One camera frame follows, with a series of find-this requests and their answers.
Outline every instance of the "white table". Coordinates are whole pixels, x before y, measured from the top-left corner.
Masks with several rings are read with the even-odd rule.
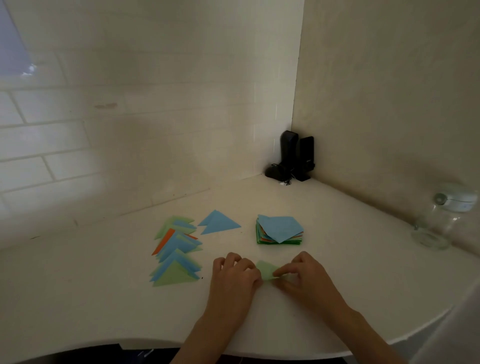
[[[242,228],[200,235],[191,253],[204,268],[194,283],[152,287],[153,236],[170,215],[198,223],[217,209]],[[257,214],[294,216],[301,246],[257,245]],[[0,251],[0,362],[120,343],[126,349],[178,347],[202,313],[211,263],[234,251],[276,265],[299,251],[316,257],[346,301],[390,343],[440,317],[480,274],[459,249],[433,252],[411,227],[320,182],[281,186],[256,176],[115,220],[41,237]],[[280,359],[348,355],[347,348],[270,284],[256,294],[228,353]]]

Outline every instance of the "white wall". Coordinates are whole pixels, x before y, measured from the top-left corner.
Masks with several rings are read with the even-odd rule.
[[[6,0],[0,246],[253,176],[291,126],[303,0]]]

